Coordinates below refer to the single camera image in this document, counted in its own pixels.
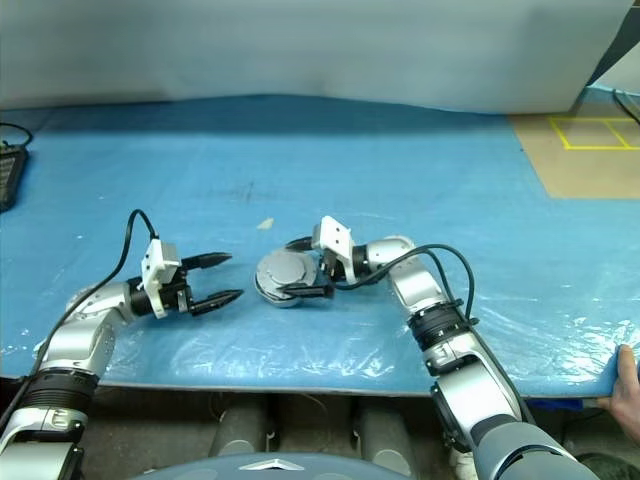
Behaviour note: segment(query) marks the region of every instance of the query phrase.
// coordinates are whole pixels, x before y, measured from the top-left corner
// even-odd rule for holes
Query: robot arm
[[[329,286],[343,290],[366,284],[367,279],[376,277],[376,271],[386,270],[393,262],[387,276],[407,311],[408,325],[425,365],[436,378],[431,392],[446,439],[458,450],[474,453],[480,479],[597,478],[549,435],[527,423],[530,414],[526,404],[473,328],[473,320],[460,312],[461,302],[443,292],[415,256],[428,249],[414,250],[411,240],[398,236],[357,246],[349,229],[331,217],[324,217],[311,237],[291,242],[287,248],[296,256],[306,255],[301,252],[305,250],[320,252],[319,269],[328,277]],[[280,273],[283,267],[273,265],[273,255],[263,262],[271,261],[268,270]],[[260,293],[276,305],[288,306],[292,298],[318,296],[319,287],[309,279],[293,286],[269,280],[256,277]],[[337,283],[342,280],[346,286]]]
[[[80,478],[78,447],[98,381],[111,359],[116,332],[136,317],[168,309],[192,315],[220,308],[242,294],[225,290],[194,302],[187,272],[231,258],[209,253],[180,260],[173,244],[152,238],[142,260],[141,277],[99,288],[55,329],[37,371],[28,380],[0,436],[0,479]]]

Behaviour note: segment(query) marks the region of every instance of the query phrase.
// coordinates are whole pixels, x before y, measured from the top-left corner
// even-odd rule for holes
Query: finger
[[[603,408],[605,410],[610,410],[611,409],[611,398],[609,398],[609,397],[596,398],[596,404],[598,405],[598,408]]]
[[[633,356],[633,350],[628,345],[620,346],[620,351],[618,352],[618,378],[625,389],[639,386],[636,360]]]

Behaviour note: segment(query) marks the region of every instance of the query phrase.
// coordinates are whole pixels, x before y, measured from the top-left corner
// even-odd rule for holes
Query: human hand
[[[608,410],[624,433],[640,446],[640,381],[633,350],[621,345],[618,351],[618,379],[611,397],[598,398],[598,406]]]

